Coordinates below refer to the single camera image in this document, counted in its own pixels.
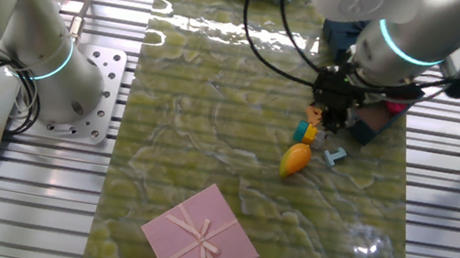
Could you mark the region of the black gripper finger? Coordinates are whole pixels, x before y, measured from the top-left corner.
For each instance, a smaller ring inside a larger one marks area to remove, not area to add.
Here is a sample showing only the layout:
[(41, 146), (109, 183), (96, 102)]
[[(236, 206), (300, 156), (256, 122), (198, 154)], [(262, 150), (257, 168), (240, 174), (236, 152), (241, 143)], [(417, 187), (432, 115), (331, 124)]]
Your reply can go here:
[(321, 125), (327, 131), (335, 131), (335, 116), (334, 111), (329, 110), (327, 107), (321, 112)]
[(350, 127), (349, 121), (351, 120), (351, 111), (350, 110), (342, 110), (337, 114), (336, 119), (336, 129), (338, 131), (342, 129), (347, 129)]

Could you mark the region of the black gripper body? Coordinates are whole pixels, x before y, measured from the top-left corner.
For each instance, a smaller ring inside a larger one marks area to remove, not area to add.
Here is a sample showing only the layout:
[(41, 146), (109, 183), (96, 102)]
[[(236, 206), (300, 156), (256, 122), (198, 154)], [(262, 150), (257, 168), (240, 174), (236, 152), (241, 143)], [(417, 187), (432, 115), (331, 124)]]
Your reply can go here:
[(313, 103), (322, 109), (343, 112), (362, 104), (363, 93), (352, 86), (345, 72), (323, 69), (313, 83)]

